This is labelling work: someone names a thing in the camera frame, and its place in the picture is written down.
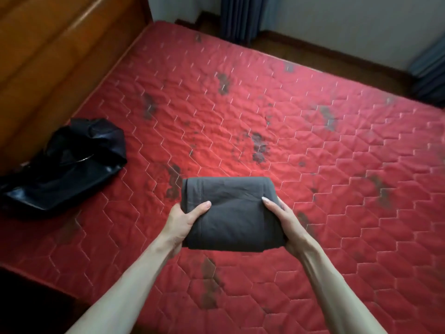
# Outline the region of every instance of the baseboard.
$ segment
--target baseboard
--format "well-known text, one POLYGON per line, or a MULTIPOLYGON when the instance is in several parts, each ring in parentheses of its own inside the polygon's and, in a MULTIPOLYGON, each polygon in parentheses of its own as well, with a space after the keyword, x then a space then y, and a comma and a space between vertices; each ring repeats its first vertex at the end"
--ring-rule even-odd
MULTIPOLYGON (((187 22, 184 20, 176 20, 175 23, 179 24, 181 26, 193 29, 193 30, 199 30, 201 25, 204 21, 210 22, 214 25, 219 26, 220 22, 220 16, 209 13, 207 11, 203 11, 199 14, 197 20, 195 23, 187 22)), ((334 58, 337 60, 341 60, 344 62, 347 62, 349 64, 358 66, 360 68, 371 70, 373 72, 380 72, 382 74, 387 75, 388 77, 391 77, 393 79, 399 80, 400 82, 403 82, 403 84, 407 85, 407 87, 410 87, 414 83, 414 77, 410 75, 407 72, 404 72, 402 70, 394 69, 391 67, 387 67, 375 62, 367 61, 364 59, 361 59, 359 57, 355 57, 352 55, 344 54, 340 51, 330 50, 325 47, 321 47, 316 44, 312 44, 306 41, 303 41, 301 39, 295 39, 293 37, 289 37, 277 32, 273 32, 270 30, 265 30, 261 33, 259 33, 259 37, 267 38, 271 41, 275 41, 282 44, 287 44, 293 47, 302 48, 307 51, 311 51, 320 55, 324 55, 326 57, 334 58)))

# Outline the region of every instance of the wooden furniture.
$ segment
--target wooden furniture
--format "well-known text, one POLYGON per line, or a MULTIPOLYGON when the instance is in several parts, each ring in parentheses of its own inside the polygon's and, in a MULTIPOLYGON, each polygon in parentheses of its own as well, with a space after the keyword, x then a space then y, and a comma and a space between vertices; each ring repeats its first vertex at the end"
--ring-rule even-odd
POLYGON ((0 0, 0 174, 44 147, 149 21, 148 0, 0 0))

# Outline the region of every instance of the white wall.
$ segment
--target white wall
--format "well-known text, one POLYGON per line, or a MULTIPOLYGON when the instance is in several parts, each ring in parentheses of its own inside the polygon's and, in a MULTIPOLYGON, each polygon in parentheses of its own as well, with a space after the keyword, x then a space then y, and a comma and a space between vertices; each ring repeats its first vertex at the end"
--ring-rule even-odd
MULTIPOLYGON (((149 3, 154 19, 194 22, 202 10, 219 14, 220 0, 149 3)), ((445 0, 281 0, 271 29, 406 70, 445 33, 445 0)))

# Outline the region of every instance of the mattress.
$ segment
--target mattress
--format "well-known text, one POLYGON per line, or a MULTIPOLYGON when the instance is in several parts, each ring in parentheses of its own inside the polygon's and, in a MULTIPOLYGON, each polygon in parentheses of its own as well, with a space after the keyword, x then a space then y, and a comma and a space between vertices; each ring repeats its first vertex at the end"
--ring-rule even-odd
MULTIPOLYGON (((51 220, 0 223, 2 267, 87 302, 162 229, 193 176, 265 176, 389 333, 445 331, 444 114, 156 22, 83 104, 128 164, 51 220)), ((182 249, 138 319, 159 333, 327 333, 301 264, 182 249)))

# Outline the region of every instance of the curtain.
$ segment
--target curtain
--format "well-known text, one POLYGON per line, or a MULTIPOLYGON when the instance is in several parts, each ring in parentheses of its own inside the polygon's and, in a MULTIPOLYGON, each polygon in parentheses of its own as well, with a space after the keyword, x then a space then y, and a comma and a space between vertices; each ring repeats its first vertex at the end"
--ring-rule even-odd
POLYGON ((221 0, 220 37, 238 44, 249 44, 260 29, 270 27, 278 0, 221 0))
POLYGON ((445 108, 445 36, 415 59, 408 71, 417 78, 412 87, 414 97, 445 108))

